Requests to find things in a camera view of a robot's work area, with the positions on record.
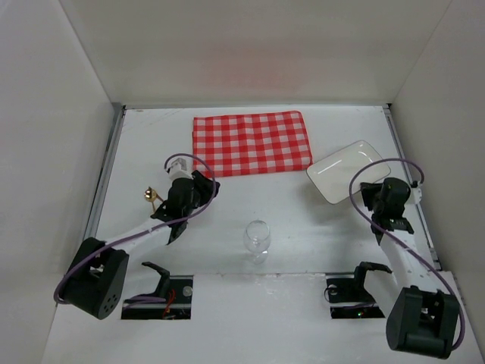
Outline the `white rectangular plate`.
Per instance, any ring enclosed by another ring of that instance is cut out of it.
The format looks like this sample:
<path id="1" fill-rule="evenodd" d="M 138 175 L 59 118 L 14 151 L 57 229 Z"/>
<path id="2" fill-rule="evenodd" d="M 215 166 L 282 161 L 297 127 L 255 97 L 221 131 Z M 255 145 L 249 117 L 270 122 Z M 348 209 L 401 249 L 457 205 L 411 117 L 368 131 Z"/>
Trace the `white rectangular plate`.
<path id="1" fill-rule="evenodd" d="M 351 179 L 381 159 L 373 146 L 359 140 L 310 165 L 306 173 L 323 198 L 336 205 L 349 197 Z"/>

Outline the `red white checkered cloth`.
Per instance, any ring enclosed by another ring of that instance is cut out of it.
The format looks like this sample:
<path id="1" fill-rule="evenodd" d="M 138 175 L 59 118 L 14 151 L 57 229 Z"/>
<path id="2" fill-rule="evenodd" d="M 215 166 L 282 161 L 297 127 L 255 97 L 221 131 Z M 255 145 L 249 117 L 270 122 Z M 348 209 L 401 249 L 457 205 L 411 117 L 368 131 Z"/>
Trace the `red white checkered cloth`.
<path id="1" fill-rule="evenodd" d="M 313 162 L 300 111 L 196 117 L 192 153 L 216 177 L 303 171 Z"/>

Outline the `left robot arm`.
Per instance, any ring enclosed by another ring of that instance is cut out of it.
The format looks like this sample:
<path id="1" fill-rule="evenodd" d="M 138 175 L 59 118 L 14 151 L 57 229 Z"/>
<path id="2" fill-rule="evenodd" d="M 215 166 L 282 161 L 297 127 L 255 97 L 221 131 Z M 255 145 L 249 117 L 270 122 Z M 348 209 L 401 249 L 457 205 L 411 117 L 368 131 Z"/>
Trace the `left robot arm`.
<path id="1" fill-rule="evenodd" d="M 110 243 L 85 239 L 55 289 L 55 302 L 75 306 L 98 320 L 107 318 L 121 301 L 130 254 L 156 233 L 163 233 L 167 244 L 175 242 L 188 220 L 208 208 L 219 188 L 212 170 L 208 176 L 194 171 L 188 178 L 178 177 L 146 224 Z"/>

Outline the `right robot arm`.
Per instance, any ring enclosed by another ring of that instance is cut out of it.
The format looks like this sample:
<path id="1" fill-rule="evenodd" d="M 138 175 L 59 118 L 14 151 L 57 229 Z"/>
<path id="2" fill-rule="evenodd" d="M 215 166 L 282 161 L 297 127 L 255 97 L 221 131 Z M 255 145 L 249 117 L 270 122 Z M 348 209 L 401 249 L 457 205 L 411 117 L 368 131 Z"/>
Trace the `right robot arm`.
<path id="1" fill-rule="evenodd" d="M 405 205 L 420 194 L 417 186 L 388 177 L 361 184 L 371 212 L 371 231 L 388 259 L 383 265 L 361 262 L 355 283 L 374 299 L 386 318 L 391 350 L 448 359 L 460 314 L 458 299 L 418 254 L 415 231 L 404 216 Z"/>

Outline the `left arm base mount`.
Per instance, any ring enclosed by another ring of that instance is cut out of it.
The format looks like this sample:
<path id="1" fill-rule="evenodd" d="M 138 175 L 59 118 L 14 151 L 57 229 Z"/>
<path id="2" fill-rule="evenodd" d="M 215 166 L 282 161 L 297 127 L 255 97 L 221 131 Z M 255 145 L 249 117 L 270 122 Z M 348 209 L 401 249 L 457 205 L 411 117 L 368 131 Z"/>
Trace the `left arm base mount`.
<path id="1" fill-rule="evenodd" d="M 143 262 L 124 285 L 123 320 L 189 320 L 194 277 L 172 275 L 166 268 Z"/>

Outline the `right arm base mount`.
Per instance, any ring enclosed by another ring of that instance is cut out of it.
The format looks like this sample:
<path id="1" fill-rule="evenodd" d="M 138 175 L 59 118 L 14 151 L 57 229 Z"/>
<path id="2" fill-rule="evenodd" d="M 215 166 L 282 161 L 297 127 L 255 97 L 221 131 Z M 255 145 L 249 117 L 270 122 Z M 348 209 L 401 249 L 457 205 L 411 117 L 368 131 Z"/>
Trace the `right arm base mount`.
<path id="1" fill-rule="evenodd" d="M 353 273 L 334 273 L 326 277 L 324 299 L 330 304 L 332 319 L 383 319 L 384 314 L 365 290 L 369 271 L 392 271 L 383 264 L 361 262 Z"/>

